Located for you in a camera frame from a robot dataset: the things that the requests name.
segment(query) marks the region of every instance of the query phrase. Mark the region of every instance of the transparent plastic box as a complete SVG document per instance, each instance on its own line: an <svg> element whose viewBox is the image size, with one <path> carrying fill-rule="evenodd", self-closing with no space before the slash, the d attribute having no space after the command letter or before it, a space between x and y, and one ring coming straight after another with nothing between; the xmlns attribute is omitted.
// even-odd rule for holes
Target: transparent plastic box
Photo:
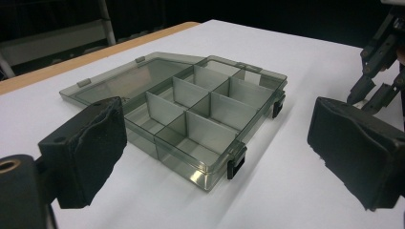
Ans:
<svg viewBox="0 0 405 229"><path fill-rule="evenodd" d="M154 52L60 92L90 105L120 96L128 140L206 191L238 172L246 144L285 98L287 78L218 56Z"/></svg>

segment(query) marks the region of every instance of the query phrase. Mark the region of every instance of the white surface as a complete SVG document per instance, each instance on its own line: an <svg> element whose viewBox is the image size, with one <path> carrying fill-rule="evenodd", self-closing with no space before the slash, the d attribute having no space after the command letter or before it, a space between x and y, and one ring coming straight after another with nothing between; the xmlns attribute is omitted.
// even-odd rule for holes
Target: white surface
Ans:
<svg viewBox="0 0 405 229"><path fill-rule="evenodd" d="M60 228L403 228L403 198L394 209L365 211L307 144L316 97L346 100L361 75L360 51L209 21L1 95L0 157L39 157L36 144L80 111L58 94L77 81L151 52L214 54L288 76L284 109L251 139L238 175L207 194L128 144L90 207L53 203ZM391 82L397 69L378 79ZM400 99L380 116L402 129Z"/></svg>
<svg viewBox="0 0 405 229"><path fill-rule="evenodd" d="M404 0L381 0L381 2L385 3L385 4L390 4L390 5L405 6Z"/></svg>

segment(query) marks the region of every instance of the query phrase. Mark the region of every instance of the wooden edge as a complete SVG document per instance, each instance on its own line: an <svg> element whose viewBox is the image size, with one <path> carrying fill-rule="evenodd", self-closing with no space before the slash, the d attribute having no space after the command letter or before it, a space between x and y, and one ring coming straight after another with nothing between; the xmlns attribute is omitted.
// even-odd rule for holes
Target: wooden edge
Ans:
<svg viewBox="0 0 405 229"><path fill-rule="evenodd" d="M197 22L185 22L182 24L179 24L174 27L170 27L161 31L156 31L147 35L144 35L142 37L129 40L117 45L114 45L112 47L108 47L106 49L97 51L97 52L91 52L85 55L81 55L77 58L70 59L55 65L51 65L49 67L31 72L31 73L25 73L22 75L19 75L17 77L5 80L0 82L0 94L6 94L12 91L15 91L17 89L27 87L33 83L39 82L41 80L50 78L52 76L65 73L67 71L70 71L72 69L81 67L83 65L90 64L94 61L97 61L101 58L105 58L107 56L123 52L129 49L132 49L134 47L146 44L148 42L163 38L165 36L171 35L173 33L179 32L179 31L184 31L189 28L195 27L200 25L200 23Z"/></svg>

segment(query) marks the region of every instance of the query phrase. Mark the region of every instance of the black latch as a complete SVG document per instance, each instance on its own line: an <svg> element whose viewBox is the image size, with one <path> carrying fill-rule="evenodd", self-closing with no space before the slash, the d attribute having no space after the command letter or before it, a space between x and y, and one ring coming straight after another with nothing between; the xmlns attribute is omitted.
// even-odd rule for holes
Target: black latch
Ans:
<svg viewBox="0 0 405 229"><path fill-rule="evenodd" d="M237 158L234 158L232 160L229 160L227 163L227 178L232 179L235 177L236 173L238 173L239 169L244 165L245 163L245 153L246 153L246 146L244 146L241 150L241 152L238 154Z"/></svg>
<svg viewBox="0 0 405 229"><path fill-rule="evenodd" d="M273 116L272 118L275 118L283 109L283 103L284 99L286 99L286 95L283 94L283 96L278 100L277 102L274 103L273 105Z"/></svg>

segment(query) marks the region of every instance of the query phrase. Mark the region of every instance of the robotic arm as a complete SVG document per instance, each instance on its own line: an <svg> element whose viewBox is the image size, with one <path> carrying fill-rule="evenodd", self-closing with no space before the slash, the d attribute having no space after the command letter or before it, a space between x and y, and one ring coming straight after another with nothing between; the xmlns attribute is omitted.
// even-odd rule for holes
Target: robotic arm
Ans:
<svg viewBox="0 0 405 229"><path fill-rule="evenodd" d="M360 54L363 75L347 102L317 98L308 135L309 145L326 166L372 211L393 208L405 197L405 134L373 116L405 90L405 68L393 85L383 84L361 109L353 106L364 103L375 87L373 78L392 66L404 45L405 1L381 2L393 8Z"/></svg>

